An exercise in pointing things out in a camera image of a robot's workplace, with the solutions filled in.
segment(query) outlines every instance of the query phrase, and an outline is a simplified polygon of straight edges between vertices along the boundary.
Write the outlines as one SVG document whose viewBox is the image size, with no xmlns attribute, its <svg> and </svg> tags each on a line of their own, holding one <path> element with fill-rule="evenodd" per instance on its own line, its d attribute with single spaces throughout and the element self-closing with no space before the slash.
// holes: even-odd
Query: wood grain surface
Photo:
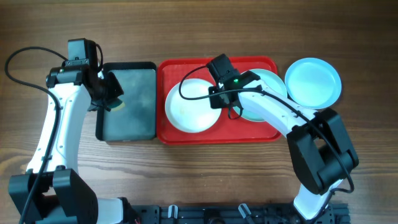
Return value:
<svg viewBox="0 0 398 224">
<path fill-rule="evenodd" d="M 343 82 L 333 109 L 359 156 L 356 190 L 337 194 L 353 223 L 398 223 L 398 2 L 352 1 L 0 1 L 0 223 L 19 219 L 7 186 L 39 141 L 47 96 L 8 80 L 4 62 L 31 45 L 67 54 L 68 39 L 99 43 L 104 62 L 266 55 L 284 74 L 295 60 L 330 62 Z M 11 73 L 43 85 L 59 58 L 31 51 Z M 298 192 L 285 139 L 267 144 L 107 144 L 88 113 L 80 175 L 99 197 L 133 204 L 290 202 Z"/>
</svg>

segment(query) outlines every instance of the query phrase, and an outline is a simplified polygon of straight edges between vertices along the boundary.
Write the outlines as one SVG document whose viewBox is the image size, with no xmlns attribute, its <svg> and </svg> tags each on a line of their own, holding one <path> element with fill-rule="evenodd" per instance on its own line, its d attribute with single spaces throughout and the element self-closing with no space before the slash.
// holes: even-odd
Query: black cable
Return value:
<svg viewBox="0 0 398 224">
<path fill-rule="evenodd" d="M 91 105 L 93 105 L 93 106 L 96 106 L 96 107 L 104 107 L 104 106 L 102 106 L 102 105 L 96 105 L 95 103 L 91 103 Z"/>
<path fill-rule="evenodd" d="M 95 45 L 97 46 L 99 53 L 101 54 L 101 62 L 99 63 L 99 66 L 98 66 L 98 72 L 100 72 L 103 68 L 104 57 L 103 57 L 102 49 L 101 49 L 100 45 L 99 44 L 95 44 Z"/>
<path fill-rule="evenodd" d="M 229 104 L 228 105 L 228 118 L 229 119 L 238 119 L 238 118 L 240 118 L 240 117 L 242 117 L 242 114 L 243 114 L 243 108 L 240 106 L 239 107 L 239 115 L 237 116 L 237 117 L 235 117 L 235 118 L 232 118 L 231 117 L 231 110 L 232 110 L 232 104 Z"/>
<path fill-rule="evenodd" d="M 184 80 L 191 75 L 193 72 L 205 68 L 206 66 L 201 66 L 198 67 L 194 70 L 192 70 L 191 72 L 188 72 L 188 74 L 186 74 L 181 82 L 180 82 L 180 86 L 178 87 L 178 92 L 180 93 L 181 98 L 185 99 L 185 100 L 201 100 L 201 99 L 205 99 L 205 98 L 209 98 L 212 96 L 219 96 L 225 93 L 234 93 L 234 92 L 238 92 L 238 93 L 242 93 L 242 92 L 255 92 L 255 93 L 260 93 L 266 96 L 269 96 L 275 100 L 277 100 L 279 103 L 282 103 L 284 106 L 286 106 L 288 109 L 290 109 L 291 111 L 293 111 L 297 116 L 299 116 L 300 118 L 302 118 L 305 122 L 307 122 L 307 124 L 318 134 L 318 137 L 320 139 L 323 139 L 326 143 L 326 145 L 330 148 L 330 150 L 332 151 L 334 157 L 336 158 L 336 160 L 338 161 L 339 165 L 341 166 L 341 168 L 343 169 L 343 172 L 345 173 L 345 176 L 347 178 L 347 181 L 349 183 L 349 190 L 347 189 L 341 189 L 341 188 L 335 188 L 335 189 L 331 189 L 330 190 L 330 195 L 328 196 L 328 198 L 325 200 L 325 203 L 322 205 L 322 209 L 320 210 L 320 213 L 318 215 L 320 215 L 324 209 L 326 208 L 326 206 L 328 205 L 331 196 L 335 194 L 335 192 L 339 191 L 339 192 L 344 192 L 347 194 L 350 194 L 354 191 L 354 182 L 349 174 L 349 172 L 347 171 L 347 168 L 344 166 L 343 161 L 341 160 L 340 156 L 338 155 L 336 149 L 333 147 L 333 145 L 331 144 L 331 142 L 326 138 L 326 136 L 308 119 L 306 118 L 300 111 L 296 110 L 293 106 L 290 106 L 288 103 L 286 103 L 285 101 L 281 100 L 279 97 L 272 95 L 264 90 L 256 90 L 256 89 L 238 89 L 238 90 L 226 90 L 226 91 L 222 91 L 222 92 L 218 92 L 218 93 L 214 93 L 212 95 L 206 95 L 206 96 L 199 96 L 199 97 L 193 97 L 193 98 L 188 98 L 182 95 L 181 92 L 181 86 L 182 83 L 184 82 Z"/>
<path fill-rule="evenodd" d="M 21 213 L 21 219 L 19 220 L 19 224 L 23 224 L 25 222 L 25 218 L 26 218 L 26 215 L 27 215 L 27 212 L 28 212 L 28 209 L 29 209 L 30 202 L 32 201 L 32 198 L 33 198 L 33 196 L 34 196 L 34 194 L 35 194 L 35 192 L 37 190 L 37 187 L 39 186 L 40 177 L 42 176 L 42 174 L 44 172 L 44 169 L 47 166 L 47 163 L 49 161 L 49 155 L 50 155 L 50 152 L 51 152 L 51 148 L 53 146 L 55 134 L 57 133 L 58 123 L 59 123 L 59 119 L 60 119 L 60 113 L 59 113 L 59 111 L 60 111 L 60 103 L 58 102 L 57 97 L 52 92 L 50 92 L 48 89 L 43 88 L 41 86 L 38 86 L 38 85 L 35 85 L 35 84 L 31 84 L 31 83 L 28 83 L 28 82 L 24 82 L 24 81 L 20 81 L 20 80 L 18 80 L 16 78 L 12 77 L 10 75 L 10 73 L 8 72 L 8 65 L 9 65 L 11 59 L 15 55 L 17 55 L 17 54 L 19 54 L 19 53 L 21 53 L 23 51 L 26 51 L 26 50 L 44 50 L 44 51 L 53 53 L 53 54 L 59 56 L 60 58 L 62 58 L 64 60 L 68 60 L 66 57 L 62 56 L 61 54 L 59 54 L 59 53 L 57 53 L 57 52 L 55 52 L 53 50 L 46 49 L 44 47 L 25 47 L 23 49 L 19 49 L 19 50 L 15 51 L 14 53 L 12 53 L 10 55 L 10 57 L 8 57 L 8 59 L 6 60 L 6 64 L 4 66 L 4 71 L 5 71 L 5 73 L 6 73 L 6 75 L 7 75 L 7 77 L 9 79 L 11 79 L 12 81 L 14 81 L 16 83 L 19 83 L 21 85 L 25 85 L 25 86 L 29 86 L 29 87 L 32 87 L 32 88 L 36 88 L 38 90 L 41 90 L 41 91 L 45 92 L 46 94 L 48 94 L 53 99 L 53 101 L 55 103 L 55 121 L 54 121 L 53 128 L 51 130 L 49 143 L 48 143 L 47 148 L 45 150 L 43 163 L 40 166 L 39 172 L 37 173 L 37 177 L 36 177 L 36 179 L 35 179 L 35 181 L 33 183 L 32 188 L 30 189 L 29 195 L 27 196 L 24 209 L 23 209 L 23 211 Z"/>
</svg>

